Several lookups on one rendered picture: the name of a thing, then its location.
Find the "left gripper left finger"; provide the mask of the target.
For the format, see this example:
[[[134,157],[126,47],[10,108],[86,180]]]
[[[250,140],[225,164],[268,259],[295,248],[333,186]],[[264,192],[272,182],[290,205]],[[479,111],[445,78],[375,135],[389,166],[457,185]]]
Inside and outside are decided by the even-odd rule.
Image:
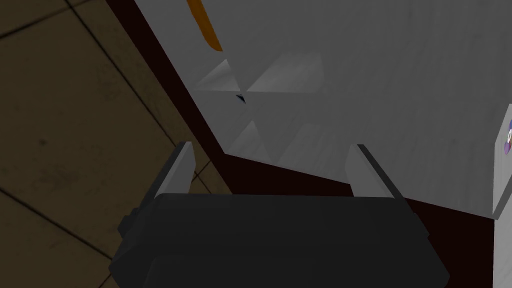
[[[154,198],[161,194],[187,194],[195,168],[193,144],[179,142],[158,174]]]

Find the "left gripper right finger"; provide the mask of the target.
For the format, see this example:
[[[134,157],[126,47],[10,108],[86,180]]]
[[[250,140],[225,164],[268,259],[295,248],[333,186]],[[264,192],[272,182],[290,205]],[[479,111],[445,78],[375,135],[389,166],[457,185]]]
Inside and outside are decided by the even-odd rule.
[[[383,168],[363,144],[351,144],[345,172],[355,197],[403,199]]]

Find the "grey appliance with purple sticker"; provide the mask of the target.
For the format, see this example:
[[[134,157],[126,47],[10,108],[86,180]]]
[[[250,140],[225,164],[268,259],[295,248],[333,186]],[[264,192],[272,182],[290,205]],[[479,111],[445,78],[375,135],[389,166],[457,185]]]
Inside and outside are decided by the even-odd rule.
[[[494,146],[492,288],[512,288],[512,103],[508,104]]]

